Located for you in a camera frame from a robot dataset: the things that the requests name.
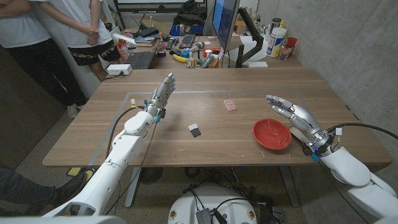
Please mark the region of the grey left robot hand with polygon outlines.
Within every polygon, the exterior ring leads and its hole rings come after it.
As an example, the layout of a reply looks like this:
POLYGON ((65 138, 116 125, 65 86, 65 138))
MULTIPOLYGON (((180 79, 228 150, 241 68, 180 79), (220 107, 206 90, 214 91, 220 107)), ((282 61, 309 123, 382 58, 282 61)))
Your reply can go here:
POLYGON ((163 109, 166 106, 167 100, 174 90, 175 79, 173 73, 170 73, 152 92, 151 98, 146 106, 146 112, 154 117, 158 109, 163 109))

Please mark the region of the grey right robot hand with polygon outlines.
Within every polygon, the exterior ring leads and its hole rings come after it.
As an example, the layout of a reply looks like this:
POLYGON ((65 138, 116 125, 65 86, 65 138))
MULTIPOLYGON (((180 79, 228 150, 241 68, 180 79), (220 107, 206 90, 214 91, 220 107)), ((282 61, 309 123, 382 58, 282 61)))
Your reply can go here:
POLYGON ((301 134, 298 136, 295 134, 295 136, 304 142, 312 153, 322 157, 332 153, 333 138, 321 127, 311 113, 278 96, 266 95, 266 99, 276 113, 287 118, 292 126, 301 132, 301 134))

